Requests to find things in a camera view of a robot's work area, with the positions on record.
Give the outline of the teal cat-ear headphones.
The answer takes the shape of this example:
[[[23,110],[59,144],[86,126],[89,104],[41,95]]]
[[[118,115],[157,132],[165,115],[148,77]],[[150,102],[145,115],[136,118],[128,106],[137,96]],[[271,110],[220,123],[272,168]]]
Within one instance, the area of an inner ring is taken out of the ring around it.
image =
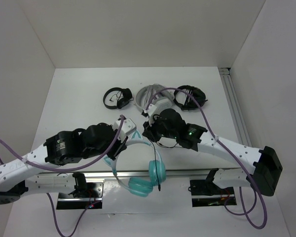
[[[131,146],[137,144],[147,145],[153,148],[153,159],[148,163],[148,178],[142,179],[131,176],[128,179],[128,183],[125,184],[118,177],[116,169],[117,160],[112,160],[108,156],[104,156],[103,161],[111,168],[114,178],[121,187],[133,195],[145,198],[153,191],[154,187],[157,187],[159,191],[161,190],[161,183],[166,180],[166,167],[160,152],[156,149],[153,142],[144,140],[140,132],[136,130],[131,134],[131,138],[127,140],[126,145]]]

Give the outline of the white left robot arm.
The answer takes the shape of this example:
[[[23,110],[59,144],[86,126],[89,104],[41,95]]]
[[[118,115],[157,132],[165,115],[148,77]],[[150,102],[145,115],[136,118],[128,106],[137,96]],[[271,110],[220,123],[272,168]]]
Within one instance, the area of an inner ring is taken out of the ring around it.
[[[38,193],[67,193],[82,197],[90,189],[80,172],[104,156],[115,160],[136,130],[129,121],[99,123],[87,129],[61,131],[24,156],[0,164],[0,205]]]

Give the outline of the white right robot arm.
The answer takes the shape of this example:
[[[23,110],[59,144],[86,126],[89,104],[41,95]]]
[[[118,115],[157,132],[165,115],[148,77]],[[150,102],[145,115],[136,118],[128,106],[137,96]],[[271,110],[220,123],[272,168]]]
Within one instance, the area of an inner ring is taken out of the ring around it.
[[[252,148],[213,135],[202,126],[185,122],[173,109],[151,116],[143,127],[143,136],[153,142],[174,139],[182,148],[211,154],[240,166],[234,171],[211,170],[205,182],[208,192],[215,194],[228,187],[252,187],[263,196],[274,195],[283,167],[273,148]]]

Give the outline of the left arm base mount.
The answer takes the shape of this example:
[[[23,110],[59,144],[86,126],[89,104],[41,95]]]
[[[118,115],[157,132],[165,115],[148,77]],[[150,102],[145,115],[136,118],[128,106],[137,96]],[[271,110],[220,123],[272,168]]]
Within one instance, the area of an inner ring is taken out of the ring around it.
[[[57,210],[84,210],[102,209],[103,206],[103,179],[87,180],[87,191],[74,197],[73,194],[59,193],[57,198]]]

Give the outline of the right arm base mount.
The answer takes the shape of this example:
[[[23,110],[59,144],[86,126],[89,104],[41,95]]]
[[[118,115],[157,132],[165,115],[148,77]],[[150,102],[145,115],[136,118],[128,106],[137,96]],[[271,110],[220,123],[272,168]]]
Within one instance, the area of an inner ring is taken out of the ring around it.
[[[221,189],[206,180],[189,181],[188,191],[191,193],[192,207],[212,207],[236,205],[235,191],[232,187]]]

